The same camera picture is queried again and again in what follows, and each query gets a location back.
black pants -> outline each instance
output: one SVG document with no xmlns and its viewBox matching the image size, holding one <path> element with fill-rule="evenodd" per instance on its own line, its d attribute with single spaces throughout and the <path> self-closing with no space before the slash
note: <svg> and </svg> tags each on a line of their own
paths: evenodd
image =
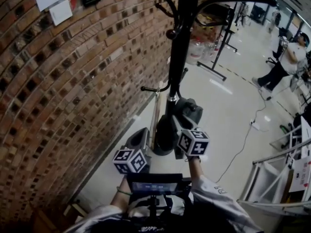
<svg viewBox="0 0 311 233">
<path fill-rule="evenodd" d="M 281 63 L 278 61 L 271 71 L 261 78 L 258 78 L 260 86 L 267 85 L 269 90 L 273 90 L 280 81 L 289 74 L 284 70 Z"/>
</svg>

white shirt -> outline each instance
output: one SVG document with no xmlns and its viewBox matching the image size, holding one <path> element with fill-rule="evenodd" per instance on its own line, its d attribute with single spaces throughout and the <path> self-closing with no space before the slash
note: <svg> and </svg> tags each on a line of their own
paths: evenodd
<svg viewBox="0 0 311 233">
<path fill-rule="evenodd" d="M 295 53 L 298 62 L 296 64 L 291 64 L 287 53 L 285 53 L 286 50 L 281 56 L 280 62 L 285 71 L 287 71 L 289 74 L 295 74 L 297 72 L 298 63 L 306 58 L 306 48 L 300 46 L 297 42 L 288 44 L 288 48 Z"/>
</svg>

wrist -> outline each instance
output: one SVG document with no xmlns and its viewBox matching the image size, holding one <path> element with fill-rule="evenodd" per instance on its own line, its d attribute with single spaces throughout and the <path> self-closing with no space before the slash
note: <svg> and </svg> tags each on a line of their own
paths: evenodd
<svg viewBox="0 0 311 233">
<path fill-rule="evenodd" d="M 200 156 L 187 156 L 189 162 L 201 163 Z"/>
</svg>

metal stand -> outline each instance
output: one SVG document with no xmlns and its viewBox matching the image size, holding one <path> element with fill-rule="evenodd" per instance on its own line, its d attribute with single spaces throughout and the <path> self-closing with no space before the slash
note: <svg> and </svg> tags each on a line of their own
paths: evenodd
<svg viewBox="0 0 311 233">
<path fill-rule="evenodd" d="M 199 62 L 199 61 L 198 61 L 198 63 L 197 63 L 197 66 L 198 66 L 198 67 L 204 66 L 204 67 L 205 67 L 206 69 L 208 69 L 209 71 L 211 71 L 211 72 L 215 73 L 216 75 L 220 76 L 220 77 L 222 78 L 223 81 L 225 81 L 225 80 L 227 79 L 227 77 L 224 76 L 223 74 L 221 74 L 221 73 L 215 71 L 215 67 L 216 67 L 216 65 L 217 65 L 217 61 L 218 61 L 218 59 L 219 59 L 219 57 L 220 57 L 220 54 L 222 53 L 222 51 L 223 51 L 225 45 L 228 45 L 228 46 L 234 48 L 233 46 L 229 45 L 228 43 L 229 43 L 229 40 L 230 40 L 230 38 L 231 38 L 230 27 L 231 27 L 232 22 L 233 22 L 233 19 L 234 19 L 234 12 L 235 12 L 236 8 L 237 8 L 237 3 L 234 5 L 234 8 L 233 8 L 233 9 L 229 9 L 229 18 L 230 18 L 230 21 L 229 21 L 229 24 L 228 24 L 227 29 L 226 29 L 226 31 L 225 31 L 224 39 L 223 39 L 222 44 L 221 44 L 221 46 L 220 46 L 220 48 L 219 48 L 219 51 L 218 51 L 217 56 L 216 56 L 216 59 L 215 59 L 215 61 L 213 62 L 213 66 L 210 68 L 210 67 L 208 67 L 207 65 L 203 64 L 202 62 Z"/>
<path fill-rule="evenodd" d="M 176 9 L 175 4 L 172 0 L 165 0 L 168 3 L 172 12 L 168 12 L 161 4 L 157 4 L 156 7 L 164 12 L 167 16 L 174 18 L 174 29 L 170 29 L 166 32 L 166 36 L 173 40 L 172 41 L 172 49 L 171 49 L 171 63 L 169 70 L 169 79 L 168 85 L 160 89 L 161 91 L 165 91 L 170 88 L 170 92 L 167 97 L 166 104 L 166 112 L 165 115 L 160 119 L 157 126 L 157 135 L 155 140 L 155 145 L 161 151 L 162 155 L 168 154 L 172 151 L 172 149 L 176 146 L 176 138 L 174 128 L 172 127 L 172 119 L 174 113 L 176 113 L 175 105 L 177 102 L 177 94 L 179 94 L 179 86 L 182 80 L 182 76 L 184 73 L 184 66 L 186 62 L 187 51 L 189 47 L 190 35 L 192 31 L 193 22 L 196 20 L 197 15 L 201 10 L 206 8 L 207 6 L 219 3 L 219 2 L 262 2 L 270 4 L 271 6 L 276 6 L 276 0 L 207 0 L 202 2 L 200 5 L 198 4 L 198 0 L 178 0 L 178 9 Z M 233 16 L 230 17 L 230 23 L 228 25 L 230 29 L 230 25 L 233 21 Z M 210 24 L 202 24 L 200 25 L 210 27 Z M 225 39 L 228 36 L 228 30 L 226 30 Z M 220 52 L 216 57 L 216 61 L 211 68 L 214 71 L 217 59 L 219 58 Z M 142 87 L 142 91 L 152 91 L 158 92 L 158 89 Z"/>
<path fill-rule="evenodd" d="M 235 48 L 235 47 L 233 47 L 233 46 L 231 46 L 230 44 L 229 44 L 229 41 L 230 41 L 230 39 L 231 39 L 231 36 L 232 36 L 232 31 L 229 29 L 229 38 L 227 39 L 227 42 L 225 43 L 227 46 L 229 46 L 229 47 L 231 47 L 231 48 L 233 48 L 234 49 L 234 51 L 235 52 L 237 52 L 238 51 L 238 49 L 237 48 Z"/>
</svg>

black bag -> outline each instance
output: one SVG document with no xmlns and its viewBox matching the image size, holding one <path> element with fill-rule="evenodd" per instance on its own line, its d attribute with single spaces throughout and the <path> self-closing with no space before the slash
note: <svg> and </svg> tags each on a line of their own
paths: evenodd
<svg viewBox="0 0 311 233">
<path fill-rule="evenodd" d="M 277 26 L 280 24 L 281 18 L 282 18 L 281 13 L 278 13 L 276 16 L 276 25 Z"/>
</svg>

